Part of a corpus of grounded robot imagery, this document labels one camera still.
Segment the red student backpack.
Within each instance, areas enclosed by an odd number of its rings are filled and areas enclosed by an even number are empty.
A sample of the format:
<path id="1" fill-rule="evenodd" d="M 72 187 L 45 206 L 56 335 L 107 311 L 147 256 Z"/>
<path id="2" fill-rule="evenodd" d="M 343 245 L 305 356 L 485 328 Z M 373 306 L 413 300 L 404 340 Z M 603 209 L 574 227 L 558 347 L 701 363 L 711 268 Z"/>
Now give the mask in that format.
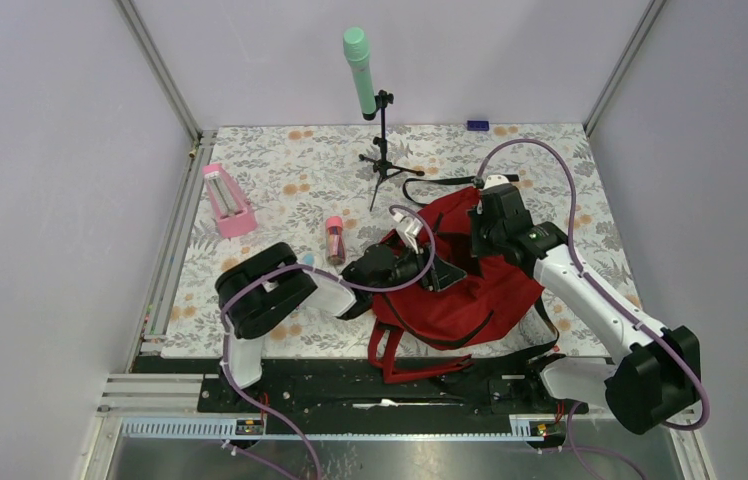
<path id="1" fill-rule="evenodd" d="M 399 384 L 460 372 L 472 366 L 470 356 L 456 357 L 431 366 L 401 368 L 396 354 L 403 335 L 410 334 L 437 350 L 458 350 L 502 339 L 535 308 L 547 313 L 541 286 L 501 257 L 477 258 L 470 252 L 468 212 L 480 192 L 466 187 L 422 207 L 420 216 L 433 233 L 421 234 L 422 243 L 433 242 L 437 264 L 433 273 L 457 269 L 459 280 L 444 289 L 426 281 L 374 296 L 376 318 L 368 345 L 369 363 L 380 369 L 387 384 Z"/>

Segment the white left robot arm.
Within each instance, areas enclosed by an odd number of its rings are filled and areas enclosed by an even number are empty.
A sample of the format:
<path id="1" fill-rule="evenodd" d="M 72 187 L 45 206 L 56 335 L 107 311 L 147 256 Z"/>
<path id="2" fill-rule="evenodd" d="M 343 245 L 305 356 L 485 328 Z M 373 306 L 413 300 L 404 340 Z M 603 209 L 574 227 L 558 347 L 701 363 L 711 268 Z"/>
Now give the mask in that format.
<path id="1" fill-rule="evenodd" d="M 466 277 L 429 249 L 396 253 L 382 244 L 368 247 L 335 277 L 300 263 L 288 244 L 277 243 L 216 281 L 225 330 L 222 398 L 238 411 L 257 404 L 264 337 L 300 308 L 350 320 L 371 308 L 376 293 L 407 293 L 412 286 L 441 292 Z"/>

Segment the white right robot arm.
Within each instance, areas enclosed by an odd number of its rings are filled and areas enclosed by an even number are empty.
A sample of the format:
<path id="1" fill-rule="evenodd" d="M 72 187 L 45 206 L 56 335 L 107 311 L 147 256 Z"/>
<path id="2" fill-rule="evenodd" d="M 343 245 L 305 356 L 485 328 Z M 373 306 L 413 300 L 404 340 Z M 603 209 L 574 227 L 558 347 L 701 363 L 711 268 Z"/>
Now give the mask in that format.
<path id="1" fill-rule="evenodd" d="M 543 361 L 523 386 L 525 402 L 547 412 L 561 400 L 609 410 L 629 432 L 643 434 L 693 406 L 707 420 L 700 344 L 686 327 L 667 328 L 615 290 L 578 257 L 555 224 L 535 224 L 519 190 L 489 177 L 468 213 L 472 252 L 502 257 L 562 300 L 603 344 L 610 362 L 561 356 Z"/>

